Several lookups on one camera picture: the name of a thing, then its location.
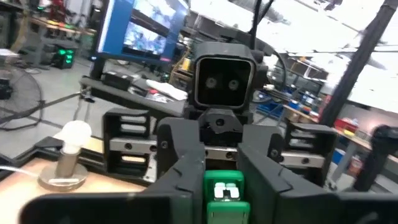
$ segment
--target floor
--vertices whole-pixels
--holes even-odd
[[[50,70],[43,70],[40,74],[34,75],[34,78],[38,81],[42,87],[44,93],[44,100],[46,102],[57,100],[64,96],[71,95],[80,90],[79,80],[81,76],[88,75],[90,71],[91,62],[84,59],[77,59],[73,69],[59,70],[57,68],[51,68]],[[118,72],[133,73],[132,71],[138,71],[141,67],[131,66],[128,70],[119,65],[115,65],[111,62],[106,64],[106,70],[116,70]],[[108,101],[103,101],[101,99],[95,99],[96,102],[90,106],[90,117],[88,123],[90,124],[93,135],[96,137],[102,137],[101,130],[101,117],[102,115],[110,110],[111,108],[120,108],[121,106],[115,105]],[[59,104],[50,106],[44,109],[44,122],[40,123],[36,128],[27,128],[18,131],[11,132],[0,132],[0,153],[8,157],[16,157],[23,153],[30,147],[32,147],[39,140],[47,137],[53,136],[58,133],[62,126],[68,121],[71,121],[73,114],[77,108],[78,99],[72,98],[61,102]],[[80,111],[80,119],[84,118],[84,113],[86,110],[86,104],[83,105]],[[20,126],[23,124],[28,124],[38,118],[39,114],[35,113],[30,118],[23,118],[11,121],[7,126]],[[254,114],[254,120],[259,121],[262,115]],[[276,125],[277,121],[273,119],[265,119],[260,125]],[[353,178],[344,175],[340,182],[338,183],[339,189],[345,189],[351,185]]]

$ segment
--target camera lens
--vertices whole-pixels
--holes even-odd
[[[206,80],[206,87],[207,88],[214,88],[217,85],[217,80],[215,78],[208,78]]]
[[[238,81],[236,81],[236,80],[229,81],[228,87],[229,87],[230,90],[235,91],[235,90],[238,89],[238,86],[239,86],[239,82]]]

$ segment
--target bulb base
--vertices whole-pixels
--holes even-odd
[[[70,177],[57,175],[58,162],[45,167],[37,179],[39,185],[54,192],[68,192],[81,187],[87,178],[86,167],[76,164],[73,174]]]

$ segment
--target metal cylinder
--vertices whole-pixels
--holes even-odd
[[[79,153],[65,154],[61,150],[61,155],[58,159],[57,168],[55,169],[55,176],[58,178],[69,178],[75,173],[75,168]]]

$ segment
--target blue monitor frame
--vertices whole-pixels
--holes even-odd
[[[174,5],[174,7],[170,7],[175,11],[172,21],[165,26],[153,21],[153,23],[150,24],[150,27],[147,26],[148,23],[144,24],[144,26],[147,26],[144,27],[140,26],[141,24],[137,25],[138,20],[135,20],[135,24],[132,20],[134,20],[134,16],[140,12],[136,10],[137,3],[146,1],[148,0],[104,1],[103,20],[101,21],[101,27],[98,32],[98,41],[96,43],[97,56],[131,62],[145,62],[153,65],[165,65],[172,61],[174,49],[176,48],[176,44],[178,42],[178,35],[183,27],[187,11],[189,10],[188,4],[183,0],[168,0],[169,3]],[[141,13],[138,15],[138,18],[139,16],[145,17],[146,15]],[[150,33],[152,37],[154,36],[153,34],[157,34],[156,39],[160,39],[160,41],[164,41],[165,39],[162,52],[158,55],[155,55],[149,54],[148,51],[144,52],[128,49],[128,45],[125,44],[127,39],[126,33],[127,28],[131,26],[131,24],[141,28],[141,30],[146,31],[147,33]]]

